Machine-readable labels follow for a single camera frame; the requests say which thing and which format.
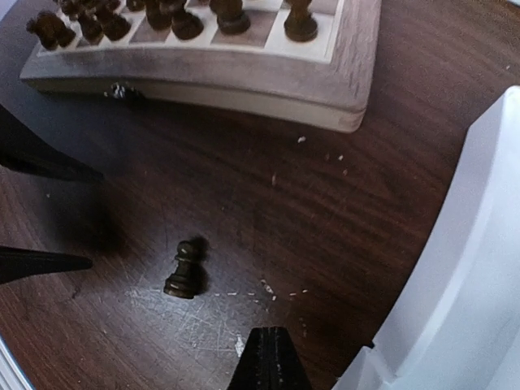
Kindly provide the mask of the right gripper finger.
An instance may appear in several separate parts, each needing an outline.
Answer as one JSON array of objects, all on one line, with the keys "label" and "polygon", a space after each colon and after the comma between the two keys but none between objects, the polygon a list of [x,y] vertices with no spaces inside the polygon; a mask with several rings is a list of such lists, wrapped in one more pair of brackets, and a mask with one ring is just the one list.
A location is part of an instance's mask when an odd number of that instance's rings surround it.
[{"label": "right gripper finger", "polygon": [[227,389],[310,390],[311,383],[288,329],[253,328]]}]

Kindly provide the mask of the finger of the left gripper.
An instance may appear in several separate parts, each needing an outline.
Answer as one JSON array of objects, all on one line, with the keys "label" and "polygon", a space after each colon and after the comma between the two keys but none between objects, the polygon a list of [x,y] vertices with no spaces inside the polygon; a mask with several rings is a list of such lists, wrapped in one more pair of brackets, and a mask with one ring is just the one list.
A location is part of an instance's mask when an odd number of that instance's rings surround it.
[{"label": "finger of the left gripper", "polygon": [[92,267],[93,261],[82,256],[1,247],[1,284],[33,275],[82,271]]},{"label": "finger of the left gripper", "polygon": [[101,172],[45,143],[1,106],[1,165],[12,171],[50,179],[100,182]]}]

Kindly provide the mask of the dark chess pawn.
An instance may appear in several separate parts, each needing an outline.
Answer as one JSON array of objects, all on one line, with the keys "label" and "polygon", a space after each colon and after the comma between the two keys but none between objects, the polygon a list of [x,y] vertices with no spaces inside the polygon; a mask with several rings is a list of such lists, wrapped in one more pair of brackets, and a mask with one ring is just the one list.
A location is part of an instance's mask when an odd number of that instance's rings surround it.
[{"label": "dark chess pawn", "polygon": [[182,240],[175,255],[177,267],[165,280],[163,292],[182,299],[193,299],[200,287],[202,263],[200,246],[193,240]]},{"label": "dark chess pawn", "polygon": [[77,16],[83,38],[90,45],[97,45],[103,38],[102,26],[100,23],[86,10],[83,9]]}]

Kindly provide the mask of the dark chess piece corner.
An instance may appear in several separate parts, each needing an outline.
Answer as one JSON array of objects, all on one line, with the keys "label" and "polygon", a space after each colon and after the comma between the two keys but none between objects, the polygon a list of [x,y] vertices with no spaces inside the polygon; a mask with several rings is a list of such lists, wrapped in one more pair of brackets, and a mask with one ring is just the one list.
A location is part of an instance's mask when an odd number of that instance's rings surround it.
[{"label": "dark chess piece corner", "polygon": [[36,18],[26,23],[26,30],[35,34],[41,45],[50,51],[69,46],[76,37],[76,33],[51,11],[40,11]]}]

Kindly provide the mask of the dark chess piece front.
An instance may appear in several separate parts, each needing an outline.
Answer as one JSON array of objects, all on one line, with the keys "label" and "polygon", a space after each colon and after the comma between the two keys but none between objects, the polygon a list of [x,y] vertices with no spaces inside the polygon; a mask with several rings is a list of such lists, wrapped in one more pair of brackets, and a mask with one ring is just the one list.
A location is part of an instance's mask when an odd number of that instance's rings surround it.
[{"label": "dark chess piece front", "polygon": [[70,20],[77,21],[85,13],[85,6],[82,1],[76,0],[57,0],[61,12]]}]

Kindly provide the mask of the dark chess piece small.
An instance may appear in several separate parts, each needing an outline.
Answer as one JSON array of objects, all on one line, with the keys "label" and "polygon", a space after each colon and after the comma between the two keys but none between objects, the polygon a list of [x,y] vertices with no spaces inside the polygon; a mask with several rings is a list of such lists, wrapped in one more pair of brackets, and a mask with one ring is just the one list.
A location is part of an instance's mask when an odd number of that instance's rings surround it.
[{"label": "dark chess piece small", "polygon": [[138,12],[145,9],[145,0],[126,0],[125,6],[130,12]]}]

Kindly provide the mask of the white foam tray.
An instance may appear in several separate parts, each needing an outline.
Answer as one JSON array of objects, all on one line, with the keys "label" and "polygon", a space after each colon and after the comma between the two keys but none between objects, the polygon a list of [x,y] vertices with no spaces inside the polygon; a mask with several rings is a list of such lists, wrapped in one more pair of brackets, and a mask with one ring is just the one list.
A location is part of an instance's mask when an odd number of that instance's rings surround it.
[{"label": "white foam tray", "polygon": [[339,389],[519,386],[519,88],[469,127],[427,243]]}]

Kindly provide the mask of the dark chess piece new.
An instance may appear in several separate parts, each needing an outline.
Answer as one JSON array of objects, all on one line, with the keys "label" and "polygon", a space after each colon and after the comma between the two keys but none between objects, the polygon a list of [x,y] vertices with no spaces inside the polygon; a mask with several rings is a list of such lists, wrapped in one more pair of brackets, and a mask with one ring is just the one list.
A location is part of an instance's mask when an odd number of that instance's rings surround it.
[{"label": "dark chess piece new", "polygon": [[145,16],[154,31],[171,27],[171,17],[161,12],[159,0],[145,0]]}]

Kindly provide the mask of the dark chess rook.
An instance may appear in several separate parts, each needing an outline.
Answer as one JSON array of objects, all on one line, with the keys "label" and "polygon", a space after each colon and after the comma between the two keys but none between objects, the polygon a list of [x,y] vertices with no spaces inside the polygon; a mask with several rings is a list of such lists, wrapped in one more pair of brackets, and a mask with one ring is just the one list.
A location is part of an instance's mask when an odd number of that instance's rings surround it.
[{"label": "dark chess rook", "polygon": [[209,7],[216,15],[222,34],[237,35],[249,29],[250,19],[243,9],[242,0],[210,0]]}]

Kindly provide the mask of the wooden chess board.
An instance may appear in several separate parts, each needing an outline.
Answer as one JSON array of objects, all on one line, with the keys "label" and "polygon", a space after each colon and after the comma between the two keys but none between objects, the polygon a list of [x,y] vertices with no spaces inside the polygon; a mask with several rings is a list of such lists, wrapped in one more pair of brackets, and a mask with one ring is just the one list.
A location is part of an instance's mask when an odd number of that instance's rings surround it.
[{"label": "wooden chess board", "polygon": [[332,131],[356,131],[365,116],[375,66],[382,4],[379,1],[312,1],[317,37],[289,40],[287,1],[243,1],[246,32],[219,31],[210,1],[187,1],[203,23],[202,33],[179,40],[170,28],[154,31],[145,9],[130,12],[125,1],[82,1],[97,20],[107,5],[130,24],[129,33],[97,45],[82,36],[56,1],[34,5],[55,13],[76,37],[67,47],[37,44],[20,78],[43,92],[103,93],[116,99],[158,99],[244,111]]}]

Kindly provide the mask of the dark chess piece end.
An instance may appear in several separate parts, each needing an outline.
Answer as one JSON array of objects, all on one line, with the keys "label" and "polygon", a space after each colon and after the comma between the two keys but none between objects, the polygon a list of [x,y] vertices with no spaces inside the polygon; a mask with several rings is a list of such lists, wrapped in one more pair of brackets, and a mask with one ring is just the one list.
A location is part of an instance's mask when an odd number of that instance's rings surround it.
[{"label": "dark chess piece end", "polygon": [[311,0],[287,1],[289,13],[284,21],[286,37],[295,42],[308,42],[318,35],[318,24],[310,11]]}]

